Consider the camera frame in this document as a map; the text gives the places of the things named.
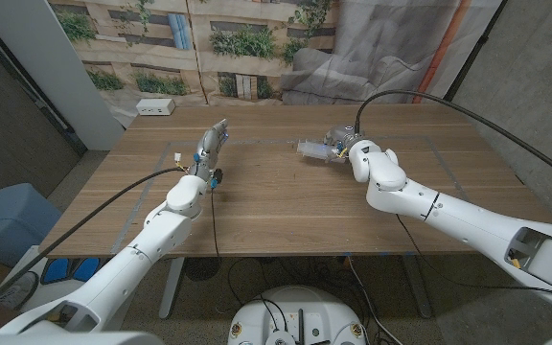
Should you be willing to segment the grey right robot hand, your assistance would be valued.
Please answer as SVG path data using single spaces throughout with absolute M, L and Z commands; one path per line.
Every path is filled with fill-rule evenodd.
M 332 127 L 324 136 L 323 144 L 328 147 L 328 162 L 344 163 L 353 144 L 364 138 L 364 132 L 355 132 L 354 126 Z

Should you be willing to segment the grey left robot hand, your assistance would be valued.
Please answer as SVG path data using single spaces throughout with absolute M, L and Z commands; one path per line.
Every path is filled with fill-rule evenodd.
M 194 164 L 189 170 L 191 175 L 198 176 L 204 181 L 211 178 L 218 162 L 220 149 L 228 138 L 227 126 L 228 120 L 223 119 L 205 131 L 197 143 Z

